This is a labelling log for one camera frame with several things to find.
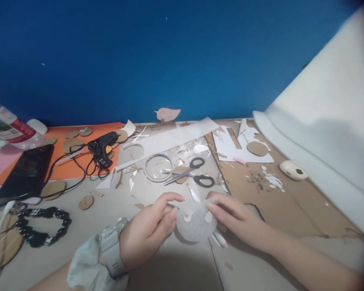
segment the pink eraser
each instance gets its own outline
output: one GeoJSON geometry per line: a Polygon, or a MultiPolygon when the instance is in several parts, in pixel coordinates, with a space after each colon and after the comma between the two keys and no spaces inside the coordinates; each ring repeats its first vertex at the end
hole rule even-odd
{"type": "Polygon", "coordinates": [[[243,160],[242,158],[239,158],[239,157],[233,157],[233,159],[236,161],[236,162],[239,162],[240,164],[246,164],[247,161],[243,160]]]}

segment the black beaded bracelet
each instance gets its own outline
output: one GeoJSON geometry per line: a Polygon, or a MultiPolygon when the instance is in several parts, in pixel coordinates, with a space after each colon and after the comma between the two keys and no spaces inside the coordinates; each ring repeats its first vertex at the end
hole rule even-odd
{"type": "Polygon", "coordinates": [[[72,223],[69,213],[57,207],[25,209],[18,215],[18,218],[15,227],[19,229],[19,233],[31,247],[52,245],[68,232],[69,225],[72,223]],[[57,231],[55,236],[49,236],[46,232],[41,233],[33,230],[31,226],[28,226],[28,220],[25,217],[56,217],[63,220],[63,227],[57,231]]]}

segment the white fabric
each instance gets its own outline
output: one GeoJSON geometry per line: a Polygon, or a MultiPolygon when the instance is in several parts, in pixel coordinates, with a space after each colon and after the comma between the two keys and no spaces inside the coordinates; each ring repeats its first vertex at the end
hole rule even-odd
{"type": "Polygon", "coordinates": [[[99,235],[90,238],[75,253],[70,264],[68,284],[86,291],[123,291],[127,288],[128,274],[112,279],[106,266],[99,263],[99,235]]]}

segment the scissors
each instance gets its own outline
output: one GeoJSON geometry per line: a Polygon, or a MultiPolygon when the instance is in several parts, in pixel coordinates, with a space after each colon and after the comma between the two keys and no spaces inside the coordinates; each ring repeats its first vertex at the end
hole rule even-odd
{"type": "Polygon", "coordinates": [[[193,171],[195,169],[198,169],[199,167],[201,167],[204,164],[205,164],[205,160],[203,158],[194,158],[190,162],[190,169],[188,169],[185,172],[163,170],[162,171],[163,173],[172,173],[172,174],[177,174],[178,175],[174,179],[166,182],[165,185],[171,184],[171,183],[173,183],[173,182],[175,182],[175,181],[177,181],[177,180],[179,180],[179,179],[181,179],[183,177],[189,176],[189,177],[192,177],[194,182],[196,182],[201,187],[204,187],[204,188],[213,187],[215,182],[214,182],[214,179],[212,177],[208,177],[208,176],[204,176],[204,175],[193,175],[193,174],[191,174],[191,171],[193,171]],[[211,184],[210,185],[204,184],[204,183],[201,182],[202,180],[210,180],[211,184]]]}

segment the blue wall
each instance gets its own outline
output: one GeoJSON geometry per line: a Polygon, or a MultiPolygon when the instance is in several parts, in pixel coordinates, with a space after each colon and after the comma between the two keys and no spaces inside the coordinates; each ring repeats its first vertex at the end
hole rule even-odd
{"type": "Polygon", "coordinates": [[[160,107],[182,109],[177,120],[251,116],[357,6],[0,0],[0,102],[48,125],[152,122],[160,107]]]}

